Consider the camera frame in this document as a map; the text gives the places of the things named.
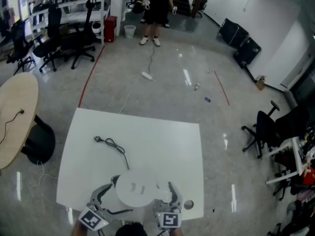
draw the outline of gray concrete floor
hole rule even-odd
[[[231,56],[198,45],[174,42],[161,37],[161,47],[149,41],[138,44],[139,38],[119,37],[106,44],[85,92],[82,107],[118,113],[126,96],[142,71],[156,81],[141,78],[123,110],[124,115],[199,123],[204,170],[204,217],[184,221],[186,236],[264,236],[278,222],[286,223],[286,207],[295,199],[289,191],[283,201],[272,195],[276,185],[265,185],[277,171],[271,159],[258,160],[252,147],[243,153],[250,137],[242,125],[255,123],[259,110],[268,112],[270,100],[281,108],[276,119],[289,111],[283,95],[265,88],[259,91]],[[96,46],[95,57],[101,50]],[[78,106],[85,81],[94,63],[80,58],[77,68],[71,62],[56,62],[57,72],[47,66],[42,74],[36,67],[28,70],[39,82],[38,115],[55,131],[57,144],[45,172],[58,176],[67,132]],[[16,64],[0,63],[0,85],[9,79]],[[197,91],[187,86],[183,69],[189,72]],[[229,104],[215,76],[216,71]],[[25,155],[20,154],[0,177],[0,235],[3,236],[69,236],[72,219],[78,212],[68,213],[56,203],[57,179],[43,177],[41,185],[31,188],[21,183],[21,200],[17,198],[17,172],[22,179],[37,184],[40,172]],[[237,210],[231,209],[231,186],[235,185]],[[106,227],[105,235],[114,235],[120,222]],[[154,224],[146,224],[148,235],[155,236]]]

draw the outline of round table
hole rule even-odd
[[[22,152],[29,160],[43,164],[55,149],[55,134],[52,128],[37,115],[38,82],[31,73],[20,73],[0,87],[0,169],[13,162]]]

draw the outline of hand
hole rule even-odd
[[[175,15],[176,12],[177,12],[177,6],[173,6],[173,8],[172,8],[172,13],[173,13],[173,15]]]

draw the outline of white cable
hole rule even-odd
[[[141,76],[135,81],[135,83],[133,84],[133,87],[132,87],[132,89],[130,90],[128,96],[127,96],[127,99],[126,99],[126,102],[125,102],[123,108],[119,111],[119,114],[122,112],[122,110],[124,110],[124,108],[125,108],[125,106],[126,106],[126,104],[127,104],[127,101],[128,101],[128,99],[129,99],[129,96],[130,96],[132,90],[134,89],[134,86],[137,84],[137,82],[140,80],[141,77],[142,77],[142,75],[141,75]]]
[[[52,178],[54,178],[54,179],[58,179],[58,177],[54,177],[54,176],[52,176],[52,175],[45,174],[45,167],[44,167],[43,163],[40,162],[41,165],[43,166],[43,172],[42,172],[42,171],[40,170],[40,167],[39,167],[38,162],[40,162],[40,161],[37,161],[37,166],[38,166],[39,172],[41,173],[41,176],[40,176],[40,178],[39,178],[38,184],[30,185],[25,179],[22,179],[22,180],[16,181],[15,184],[14,184],[14,186],[12,186],[12,189],[16,186],[16,184],[17,184],[18,182],[22,182],[22,181],[24,181],[24,182],[25,182],[29,187],[31,187],[31,188],[40,186],[40,184],[41,184],[41,179],[43,178],[43,176],[49,176],[49,177],[52,177]]]

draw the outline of white table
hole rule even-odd
[[[203,217],[203,165],[199,124],[141,118],[77,108],[63,150],[57,202],[81,211],[92,192],[126,171],[124,158],[94,136],[112,138],[126,150],[131,169],[152,171],[161,188],[173,182],[190,210],[183,220]],[[111,211],[126,209],[112,187],[103,196]],[[153,221],[152,204],[136,208],[124,220]]]
[[[282,177],[278,177],[278,178],[275,178],[273,180],[266,181],[266,184],[279,182],[279,181],[285,180],[287,178],[294,177],[296,175],[301,175],[303,173],[303,163],[301,161],[301,157],[300,157],[300,154],[299,154],[298,137],[294,137],[294,138],[288,139],[281,147],[279,147],[278,149],[273,150],[270,153],[267,153],[263,157],[269,157],[271,155],[279,153],[281,150],[285,149],[286,147],[292,147],[292,149],[293,149],[294,158],[295,158],[295,164],[296,164],[296,171],[292,172],[292,173],[290,173],[288,175],[285,175],[285,176],[282,176]]]

